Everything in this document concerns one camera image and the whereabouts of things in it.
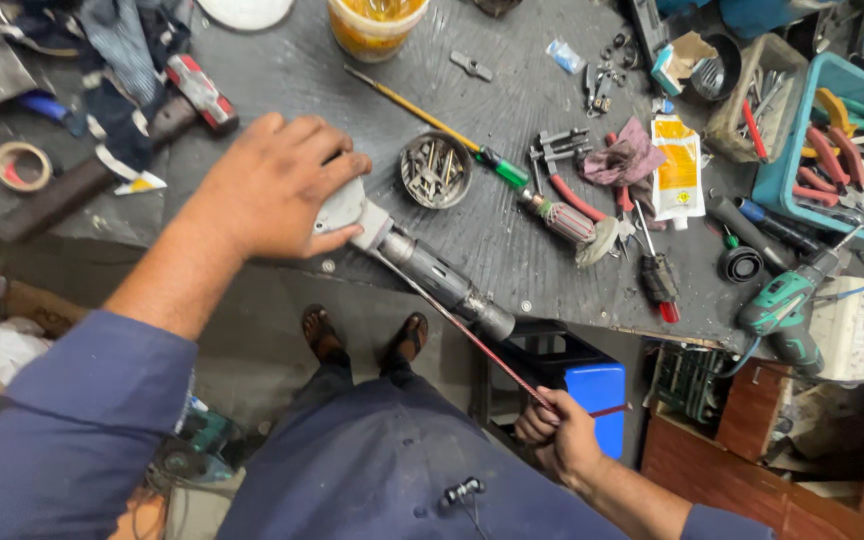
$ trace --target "hand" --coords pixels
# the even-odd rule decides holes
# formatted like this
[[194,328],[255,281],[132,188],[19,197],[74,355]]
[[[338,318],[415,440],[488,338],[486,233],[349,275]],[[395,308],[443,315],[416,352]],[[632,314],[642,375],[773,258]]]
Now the hand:
[[536,388],[557,412],[534,400],[515,421],[515,436],[535,445],[534,453],[546,472],[579,491],[605,460],[595,440],[595,419],[565,390]]
[[312,234],[312,227],[335,190],[371,171],[369,157],[353,153],[353,140],[322,117],[286,123],[273,112],[252,122],[216,161],[176,220],[227,242],[243,260],[308,259],[362,233],[359,225],[324,234]]

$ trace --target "hammer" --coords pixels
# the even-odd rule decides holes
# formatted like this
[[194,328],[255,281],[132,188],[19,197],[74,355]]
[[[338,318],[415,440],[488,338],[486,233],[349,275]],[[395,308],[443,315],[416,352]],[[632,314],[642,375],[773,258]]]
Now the hammer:
[[[192,56],[173,55],[165,71],[182,95],[162,106],[150,123],[149,139],[155,150],[174,141],[198,117],[204,117],[217,135],[238,128],[239,116],[235,108]],[[29,240],[66,219],[115,183],[113,172],[93,154],[7,215],[0,224],[0,239],[7,242]]]

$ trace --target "dark trousers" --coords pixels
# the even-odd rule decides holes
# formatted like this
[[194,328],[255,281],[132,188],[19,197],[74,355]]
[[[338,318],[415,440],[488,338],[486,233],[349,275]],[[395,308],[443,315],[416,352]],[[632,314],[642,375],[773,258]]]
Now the dark trousers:
[[[401,354],[393,352],[385,365],[379,377],[389,378],[401,390],[438,396],[443,401],[446,399],[424,376],[415,374]],[[295,414],[330,402],[354,387],[352,359],[344,350],[332,350],[326,362],[318,366],[318,371],[295,394],[278,424],[284,425]]]

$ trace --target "wooden cabinet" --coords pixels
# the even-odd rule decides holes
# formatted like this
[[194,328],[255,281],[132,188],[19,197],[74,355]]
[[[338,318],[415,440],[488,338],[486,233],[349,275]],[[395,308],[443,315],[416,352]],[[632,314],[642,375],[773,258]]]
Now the wooden cabinet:
[[[654,414],[642,475],[692,503],[759,521],[780,540],[864,540],[864,491],[855,509],[756,464],[767,444],[767,438],[756,437],[771,432],[784,380],[760,370],[753,384],[755,371],[752,363],[736,376],[714,441]],[[761,392],[752,387],[762,387]],[[764,421],[766,416],[772,420]]]

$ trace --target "pink cloth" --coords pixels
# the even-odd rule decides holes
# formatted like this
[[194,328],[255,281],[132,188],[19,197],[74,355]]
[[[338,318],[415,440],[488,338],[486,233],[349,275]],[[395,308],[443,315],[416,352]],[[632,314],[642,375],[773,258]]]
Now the pink cloth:
[[631,186],[641,180],[649,182],[649,175],[665,162],[666,154],[652,145],[642,122],[633,116],[618,133],[615,144],[585,156],[579,172],[593,184]]
[[629,197],[642,204],[649,229],[664,231],[665,221],[653,221],[652,172],[666,162],[666,154],[652,145],[639,118],[630,117],[615,144],[585,156],[579,176],[602,186],[629,187]]

